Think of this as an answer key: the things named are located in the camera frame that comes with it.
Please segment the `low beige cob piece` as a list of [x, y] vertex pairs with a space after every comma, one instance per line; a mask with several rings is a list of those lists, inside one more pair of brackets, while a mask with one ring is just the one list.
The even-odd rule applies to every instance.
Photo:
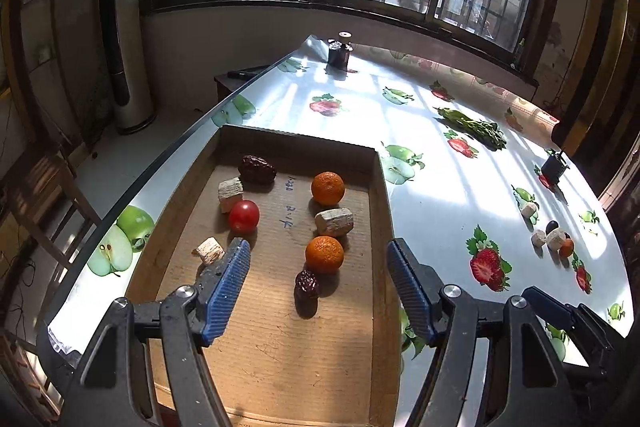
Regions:
[[215, 237], [209, 237], [194, 249], [193, 254], [200, 258], [203, 265], [212, 265], [224, 255], [224, 248]]

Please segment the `orange tangerine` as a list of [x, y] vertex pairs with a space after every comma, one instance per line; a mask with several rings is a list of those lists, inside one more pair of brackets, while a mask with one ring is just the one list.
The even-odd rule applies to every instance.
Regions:
[[572, 257], [574, 255], [574, 251], [575, 251], [574, 241], [573, 239], [570, 239], [569, 237], [567, 237], [567, 239], [564, 239], [564, 241], [562, 242], [558, 250], [558, 255], [563, 259], [568, 259], [569, 257]]
[[341, 202], [345, 194], [345, 183], [335, 172], [317, 174], [311, 182], [311, 194], [315, 202], [324, 207], [332, 207]]
[[319, 274], [334, 274], [344, 262], [344, 248], [334, 237], [319, 235], [308, 243], [305, 249], [305, 265], [308, 270]]

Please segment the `tiny beige cob piece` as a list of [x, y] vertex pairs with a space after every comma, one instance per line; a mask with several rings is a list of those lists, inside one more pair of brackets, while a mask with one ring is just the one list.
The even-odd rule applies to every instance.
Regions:
[[530, 240], [535, 248], [542, 248], [547, 243], [547, 234], [544, 231], [535, 230]]

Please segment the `beige round cob piece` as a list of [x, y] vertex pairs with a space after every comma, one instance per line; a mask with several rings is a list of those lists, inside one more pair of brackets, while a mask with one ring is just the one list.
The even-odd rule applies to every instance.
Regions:
[[566, 233], [561, 228], [549, 232], [546, 237], [546, 245], [550, 251], [559, 251], [566, 239]]

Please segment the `red tomato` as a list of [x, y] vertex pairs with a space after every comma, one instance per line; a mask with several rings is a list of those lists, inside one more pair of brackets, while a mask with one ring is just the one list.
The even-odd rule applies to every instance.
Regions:
[[236, 202], [228, 214], [229, 228], [234, 234], [252, 234], [258, 227], [260, 212], [251, 200]]

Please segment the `dark plum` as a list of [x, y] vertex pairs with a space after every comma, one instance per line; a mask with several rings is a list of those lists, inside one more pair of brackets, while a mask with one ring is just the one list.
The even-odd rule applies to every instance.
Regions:
[[548, 222], [548, 225], [546, 226], [546, 233], [550, 234], [552, 231], [554, 231], [557, 228], [559, 228], [559, 223], [556, 222], [555, 220], [551, 220]]

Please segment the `dark red jujube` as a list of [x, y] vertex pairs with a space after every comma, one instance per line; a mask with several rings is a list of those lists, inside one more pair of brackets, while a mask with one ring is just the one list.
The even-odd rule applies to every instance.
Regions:
[[320, 283], [314, 272], [307, 269], [300, 271], [295, 277], [294, 296], [300, 301], [317, 299], [320, 295]]

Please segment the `small beige cob piece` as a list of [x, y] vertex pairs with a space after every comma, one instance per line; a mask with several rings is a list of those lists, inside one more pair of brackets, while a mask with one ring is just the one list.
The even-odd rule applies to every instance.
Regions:
[[534, 202], [526, 202], [521, 208], [521, 215], [525, 219], [529, 219], [533, 217], [533, 215], [538, 211], [538, 206]]

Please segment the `beige angular cob piece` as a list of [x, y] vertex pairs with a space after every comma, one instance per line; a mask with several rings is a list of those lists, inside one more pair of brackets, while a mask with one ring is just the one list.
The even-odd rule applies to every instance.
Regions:
[[242, 202], [244, 187], [238, 176], [218, 184], [218, 202], [222, 213], [229, 213], [237, 202]]

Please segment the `large beige corn cob piece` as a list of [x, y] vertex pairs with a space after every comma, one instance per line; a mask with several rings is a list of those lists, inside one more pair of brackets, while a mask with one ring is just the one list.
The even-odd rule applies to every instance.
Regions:
[[352, 231], [354, 215], [348, 208], [322, 210], [314, 216], [319, 235], [341, 237]]

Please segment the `large red jujube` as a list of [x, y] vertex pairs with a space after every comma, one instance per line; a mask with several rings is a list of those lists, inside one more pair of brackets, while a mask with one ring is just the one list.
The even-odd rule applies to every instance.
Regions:
[[277, 170], [264, 158], [244, 155], [238, 167], [240, 179], [244, 183], [270, 185], [277, 176]]

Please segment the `cardboard box tray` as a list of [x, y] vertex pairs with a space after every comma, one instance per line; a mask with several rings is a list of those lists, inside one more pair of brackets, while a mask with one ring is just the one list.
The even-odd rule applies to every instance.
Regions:
[[[162, 299], [196, 277], [198, 245], [232, 232], [218, 204], [221, 181], [244, 155], [269, 161], [273, 184], [246, 184], [260, 212], [250, 269], [224, 335], [205, 349], [210, 376], [235, 426], [389, 426], [399, 391], [399, 303], [386, 271], [393, 234], [378, 153], [312, 136], [226, 126], [204, 146], [170, 196], [127, 294]], [[311, 197], [318, 173], [338, 173], [355, 225], [341, 240], [341, 268], [311, 303], [294, 297], [316, 235]]]

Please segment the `wooden chair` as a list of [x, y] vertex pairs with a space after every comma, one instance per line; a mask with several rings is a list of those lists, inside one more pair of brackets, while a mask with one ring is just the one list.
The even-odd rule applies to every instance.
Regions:
[[[50, 150], [31, 146], [6, 173], [2, 188], [6, 210], [14, 218], [17, 230], [24, 229], [58, 265], [70, 269], [80, 244], [92, 227], [101, 224], [101, 218], [79, 190], [68, 162]], [[48, 233], [47, 217], [62, 199], [70, 203], [70, 208], [56, 229]], [[82, 218], [79, 231], [62, 249], [55, 239], [75, 215]]]

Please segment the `dark side table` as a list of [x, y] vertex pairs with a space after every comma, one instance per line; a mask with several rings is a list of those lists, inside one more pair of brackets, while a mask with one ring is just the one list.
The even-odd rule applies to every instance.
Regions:
[[224, 72], [223, 74], [215, 75], [214, 83], [215, 83], [216, 102], [219, 103], [225, 98], [228, 98], [228, 96], [231, 93], [233, 93], [238, 89], [241, 89], [247, 83], [253, 81], [254, 78], [248, 81], [241, 81], [241, 80], [230, 79], [227, 76], [227, 72]]

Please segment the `small dark red jar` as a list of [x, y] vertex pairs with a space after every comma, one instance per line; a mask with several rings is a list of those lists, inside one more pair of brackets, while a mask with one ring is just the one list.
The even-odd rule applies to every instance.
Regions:
[[349, 31], [340, 31], [335, 39], [328, 41], [328, 64], [342, 72], [348, 71], [348, 62], [352, 54], [352, 34]]

